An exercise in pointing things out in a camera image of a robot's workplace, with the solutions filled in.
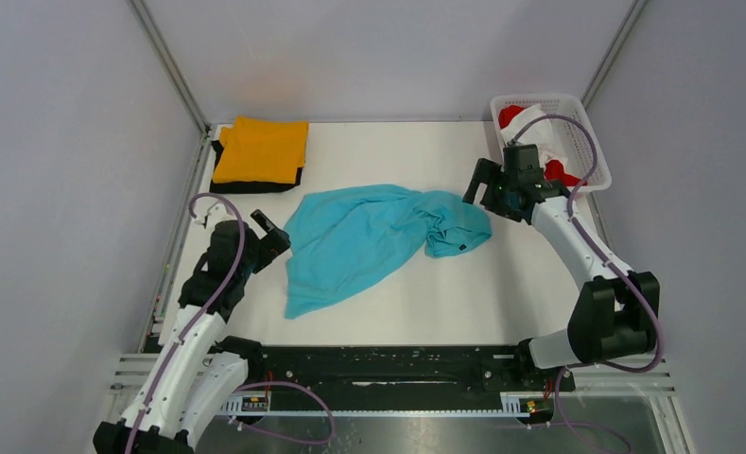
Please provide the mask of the teal t shirt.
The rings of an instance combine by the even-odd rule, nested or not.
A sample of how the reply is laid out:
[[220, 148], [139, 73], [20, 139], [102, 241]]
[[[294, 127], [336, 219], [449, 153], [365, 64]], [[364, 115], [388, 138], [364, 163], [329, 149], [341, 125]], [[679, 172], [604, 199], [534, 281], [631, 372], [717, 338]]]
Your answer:
[[288, 219], [289, 320], [343, 302], [402, 268], [418, 251], [469, 253], [493, 235], [486, 213], [443, 190], [395, 184], [311, 193]]

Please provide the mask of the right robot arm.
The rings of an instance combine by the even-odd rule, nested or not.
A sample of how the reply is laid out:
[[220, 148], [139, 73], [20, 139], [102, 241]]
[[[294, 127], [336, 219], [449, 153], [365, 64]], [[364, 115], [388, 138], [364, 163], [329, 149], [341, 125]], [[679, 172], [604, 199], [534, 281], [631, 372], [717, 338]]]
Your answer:
[[536, 390], [565, 366], [616, 366], [620, 358], [657, 351], [661, 286], [649, 271], [634, 271], [584, 225], [571, 191], [549, 180], [538, 148], [503, 150], [505, 162], [477, 160], [463, 202], [540, 233], [561, 258], [579, 295], [565, 328], [520, 341], [510, 378]]

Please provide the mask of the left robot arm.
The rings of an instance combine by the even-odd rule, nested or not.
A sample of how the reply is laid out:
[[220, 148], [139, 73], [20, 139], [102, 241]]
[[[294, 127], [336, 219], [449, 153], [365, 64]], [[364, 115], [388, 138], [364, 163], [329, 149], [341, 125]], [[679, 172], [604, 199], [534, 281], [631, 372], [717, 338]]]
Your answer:
[[288, 234], [262, 211], [252, 219], [217, 219], [209, 244], [182, 284], [179, 309], [139, 393], [93, 438], [98, 453], [192, 453], [210, 421], [238, 386], [264, 379], [260, 344], [224, 333], [250, 278], [290, 247]]

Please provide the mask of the red t shirt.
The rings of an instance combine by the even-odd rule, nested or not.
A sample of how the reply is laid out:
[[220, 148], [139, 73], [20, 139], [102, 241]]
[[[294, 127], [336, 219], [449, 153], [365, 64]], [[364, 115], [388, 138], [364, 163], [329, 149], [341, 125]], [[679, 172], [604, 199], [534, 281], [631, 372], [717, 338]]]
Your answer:
[[542, 170], [544, 171], [547, 180], [559, 180], [566, 186], [575, 186], [580, 179], [567, 173], [566, 165], [562, 165], [558, 161], [550, 161], [545, 168], [542, 168]]

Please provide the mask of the black folded t shirt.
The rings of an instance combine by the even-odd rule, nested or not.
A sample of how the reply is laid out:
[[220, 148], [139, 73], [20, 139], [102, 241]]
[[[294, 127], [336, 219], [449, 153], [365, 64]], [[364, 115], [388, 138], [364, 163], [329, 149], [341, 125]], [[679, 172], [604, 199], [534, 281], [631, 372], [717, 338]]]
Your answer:
[[239, 141], [211, 143], [216, 154], [210, 190], [218, 194], [281, 193], [301, 184], [304, 146]]

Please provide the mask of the white t shirt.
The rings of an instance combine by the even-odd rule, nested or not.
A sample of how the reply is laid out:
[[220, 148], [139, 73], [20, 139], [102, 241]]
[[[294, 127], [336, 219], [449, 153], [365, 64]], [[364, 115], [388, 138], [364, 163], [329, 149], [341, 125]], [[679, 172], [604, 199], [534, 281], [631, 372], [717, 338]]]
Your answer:
[[[498, 114], [500, 136], [504, 143], [510, 142], [530, 121], [546, 115], [540, 104], [528, 107], [508, 105]], [[533, 124], [517, 139], [519, 144], [536, 145], [539, 152], [539, 162], [545, 168], [550, 161], [567, 164], [567, 159], [561, 154], [563, 147], [558, 139], [550, 119]]]

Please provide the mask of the white plastic basket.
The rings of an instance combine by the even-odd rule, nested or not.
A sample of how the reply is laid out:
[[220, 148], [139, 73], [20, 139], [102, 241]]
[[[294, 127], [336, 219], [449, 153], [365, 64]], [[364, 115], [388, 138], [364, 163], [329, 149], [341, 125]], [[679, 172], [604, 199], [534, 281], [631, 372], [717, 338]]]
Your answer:
[[582, 193], [609, 188], [612, 176], [599, 141], [587, 113], [578, 98], [567, 94], [519, 94], [496, 96], [490, 101], [491, 114], [497, 133], [498, 145], [504, 143], [497, 124], [499, 111], [508, 105], [528, 107], [540, 104], [546, 115], [530, 121], [521, 131], [526, 132], [534, 123], [551, 119], [553, 128], [562, 144], [561, 154], [567, 158], [566, 172], [585, 181]]

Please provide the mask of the orange folded t shirt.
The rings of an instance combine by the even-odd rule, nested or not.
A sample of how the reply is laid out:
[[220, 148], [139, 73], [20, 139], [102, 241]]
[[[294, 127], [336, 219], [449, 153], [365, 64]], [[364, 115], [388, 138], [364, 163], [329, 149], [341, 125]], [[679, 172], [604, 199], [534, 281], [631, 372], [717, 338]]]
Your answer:
[[298, 172], [305, 167], [308, 133], [305, 121], [237, 117], [218, 135], [222, 152], [212, 182], [296, 183]]

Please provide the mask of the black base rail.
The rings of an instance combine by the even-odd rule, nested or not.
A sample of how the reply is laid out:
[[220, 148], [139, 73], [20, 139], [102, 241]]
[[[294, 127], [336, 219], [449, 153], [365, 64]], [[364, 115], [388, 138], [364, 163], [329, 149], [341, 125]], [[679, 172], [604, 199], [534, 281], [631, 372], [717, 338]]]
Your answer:
[[268, 381], [274, 411], [318, 410], [297, 383], [332, 411], [497, 410], [502, 393], [543, 396], [576, 385], [572, 376], [529, 365], [515, 345], [263, 346], [224, 340], [211, 353], [231, 352], [250, 366], [249, 383]]

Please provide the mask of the right aluminium frame post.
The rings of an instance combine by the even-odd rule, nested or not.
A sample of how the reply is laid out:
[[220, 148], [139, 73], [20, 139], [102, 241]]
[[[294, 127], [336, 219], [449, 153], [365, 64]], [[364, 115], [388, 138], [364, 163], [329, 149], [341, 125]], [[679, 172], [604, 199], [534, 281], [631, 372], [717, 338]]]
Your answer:
[[642, 17], [649, 2], [649, 0], [633, 0], [631, 2], [617, 32], [611, 40], [596, 72], [591, 78], [589, 85], [581, 98], [581, 103], [585, 110], [590, 108], [597, 97], [601, 86], [609, 76], [622, 48], [632, 35], [636, 24]]

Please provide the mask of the aluminium frame post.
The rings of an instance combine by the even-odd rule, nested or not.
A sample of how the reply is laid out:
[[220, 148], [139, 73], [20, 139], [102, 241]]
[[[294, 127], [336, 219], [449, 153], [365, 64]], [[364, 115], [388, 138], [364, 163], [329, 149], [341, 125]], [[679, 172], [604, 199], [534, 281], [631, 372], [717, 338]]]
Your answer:
[[591, 78], [589, 85], [581, 98], [581, 103], [585, 110], [590, 108], [597, 97], [601, 86], [609, 76], [622, 48], [632, 35], [636, 24], [642, 17], [649, 2], [649, 0], [633, 0], [631, 2], [617, 32], [611, 40], [596, 72]]
[[201, 135], [207, 134], [211, 127], [210, 122], [206, 119], [199, 103], [185, 80], [185, 77], [175, 61], [175, 58], [164, 38], [164, 35], [158, 27], [150, 8], [146, 1], [127, 0], [127, 5], [138, 21], [139, 26], [148, 39], [155, 55], [159, 59], [173, 89], [182, 102], [183, 107], [194, 122]]

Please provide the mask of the left aluminium frame post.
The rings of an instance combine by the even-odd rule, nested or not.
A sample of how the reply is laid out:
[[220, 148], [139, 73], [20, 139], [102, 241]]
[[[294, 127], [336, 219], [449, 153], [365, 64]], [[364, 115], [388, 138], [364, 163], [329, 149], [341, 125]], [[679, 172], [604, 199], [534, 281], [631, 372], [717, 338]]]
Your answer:
[[185, 77], [175, 61], [175, 58], [164, 38], [164, 35], [158, 27], [150, 8], [146, 1], [127, 0], [127, 5], [138, 21], [139, 26], [148, 39], [155, 55], [159, 59], [173, 89], [182, 102], [183, 107], [194, 122], [201, 135], [207, 134], [211, 127], [210, 122], [206, 119], [199, 103], [185, 80]]

